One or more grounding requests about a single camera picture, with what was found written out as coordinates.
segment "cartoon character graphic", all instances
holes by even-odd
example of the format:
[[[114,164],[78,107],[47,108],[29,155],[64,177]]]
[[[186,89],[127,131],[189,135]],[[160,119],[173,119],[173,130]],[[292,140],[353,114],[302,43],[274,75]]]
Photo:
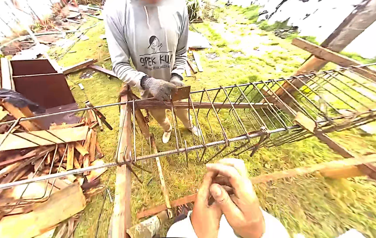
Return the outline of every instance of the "cartoon character graphic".
[[[148,46],[147,49],[152,49],[153,50],[153,53],[157,53],[157,52],[160,52],[160,48],[163,46],[162,43],[160,43],[159,39],[155,36],[155,35],[152,35],[150,37],[150,46]]]

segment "white wall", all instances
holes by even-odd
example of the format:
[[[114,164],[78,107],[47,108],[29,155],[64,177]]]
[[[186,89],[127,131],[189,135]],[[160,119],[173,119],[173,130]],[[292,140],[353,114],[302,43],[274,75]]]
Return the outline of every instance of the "white wall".
[[[256,4],[263,6],[259,12],[268,11],[261,15],[259,20],[267,19],[269,24],[273,24],[276,21],[282,22],[289,19],[288,24],[298,26],[300,35],[316,36],[318,42],[323,42],[361,0],[309,0],[307,2],[287,0],[275,12],[280,2],[282,0],[257,0]],[[353,40],[344,51],[356,52],[365,58],[375,57],[376,21]]]

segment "gray knitted glove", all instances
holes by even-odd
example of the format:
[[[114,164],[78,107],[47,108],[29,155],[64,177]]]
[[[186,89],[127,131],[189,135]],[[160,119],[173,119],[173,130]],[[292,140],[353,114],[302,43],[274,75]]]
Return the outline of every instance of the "gray knitted glove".
[[[141,87],[149,90],[153,97],[160,101],[170,100],[170,96],[177,90],[174,84],[152,77],[142,78]]]
[[[176,87],[184,86],[185,84],[182,82],[182,77],[179,74],[172,74],[172,77],[170,77],[170,83],[175,84]]]

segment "khaki pants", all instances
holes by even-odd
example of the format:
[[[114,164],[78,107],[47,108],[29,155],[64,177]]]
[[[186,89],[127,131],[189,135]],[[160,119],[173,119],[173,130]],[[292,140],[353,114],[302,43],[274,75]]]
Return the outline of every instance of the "khaki pants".
[[[154,117],[154,119],[157,120],[157,122],[160,124],[161,127],[165,131],[169,131],[171,128],[171,123],[169,118],[166,116],[166,109],[150,109],[149,110],[151,115]],[[188,109],[175,109],[175,115],[179,118],[179,122],[182,122],[182,124],[188,128],[192,128],[192,118],[191,115],[188,113]]]

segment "sneaker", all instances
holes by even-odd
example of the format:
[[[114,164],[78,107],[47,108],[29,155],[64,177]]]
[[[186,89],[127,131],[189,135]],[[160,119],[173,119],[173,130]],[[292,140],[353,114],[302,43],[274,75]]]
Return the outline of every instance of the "sneaker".
[[[198,136],[198,128],[196,126],[193,126],[192,128],[188,128],[188,130],[192,131],[194,136]]]
[[[163,143],[167,143],[169,142],[169,139],[170,139],[170,135],[172,134],[172,127],[170,127],[170,130],[169,131],[165,131],[163,133],[163,137],[162,137],[162,141]]]

